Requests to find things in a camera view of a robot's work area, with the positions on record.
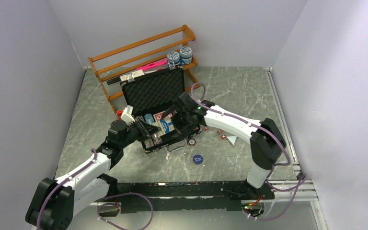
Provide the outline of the blue Texas Hold'em card deck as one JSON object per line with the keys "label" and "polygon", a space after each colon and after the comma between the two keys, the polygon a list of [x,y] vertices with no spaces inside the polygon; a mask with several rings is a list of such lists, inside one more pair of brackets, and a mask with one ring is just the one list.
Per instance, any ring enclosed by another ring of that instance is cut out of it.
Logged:
{"label": "blue Texas Hold'em card deck", "polygon": [[175,127],[173,125],[172,122],[169,122],[169,121],[166,121],[166,120],[160,120],[158,121],[159,125],[160,125],[160,132],[159,132],[159,135],[160,136],[163,136],[163,135],[166,135],[166,134],[169,134],[171,133],[172,131],[175,130]]}

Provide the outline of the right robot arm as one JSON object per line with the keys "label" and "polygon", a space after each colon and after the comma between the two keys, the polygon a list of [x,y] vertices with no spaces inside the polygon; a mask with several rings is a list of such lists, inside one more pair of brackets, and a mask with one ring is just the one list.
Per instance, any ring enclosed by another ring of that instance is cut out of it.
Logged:
{"label": "right robot arm", "polygon": [[275,122],[270,118],[260,121],[242,117],[213,102],[196,100],[187,93],[173,99],[172,103],[161,118],[170,115],[176,130],[184,132],[192,125],[214,127],[250,144],[253,163],[244,192],[251,199],[257,198],[280,155],[286,153],[286,142]]}

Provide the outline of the light blue chip stack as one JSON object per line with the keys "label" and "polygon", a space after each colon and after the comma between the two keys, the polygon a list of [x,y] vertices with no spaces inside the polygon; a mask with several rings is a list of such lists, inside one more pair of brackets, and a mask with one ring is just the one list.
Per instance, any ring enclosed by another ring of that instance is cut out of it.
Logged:
{"label": "light blue chip stack", "polygon": [[152,114],[145,114],[144,115],[145,122],[149,125],[153,125],[155,123],[155,120],[153,118]]}

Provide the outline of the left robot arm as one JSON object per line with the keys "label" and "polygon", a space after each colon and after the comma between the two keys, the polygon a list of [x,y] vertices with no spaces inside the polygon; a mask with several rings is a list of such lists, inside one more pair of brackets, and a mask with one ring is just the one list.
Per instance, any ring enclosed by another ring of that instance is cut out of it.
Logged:
{"label": "left robot arm", "polygon": [[134,118],[132,106],[122,111],[121,119],[110,124],[105,141],[74,170],[57,179],[45,178],[37,186],[25,221],[38,230],[65,230],[73,217],[92,202],[113,201],[118,195],[116,179],[106,176],[124,155],[124,148],[145,141],[160,128]]}

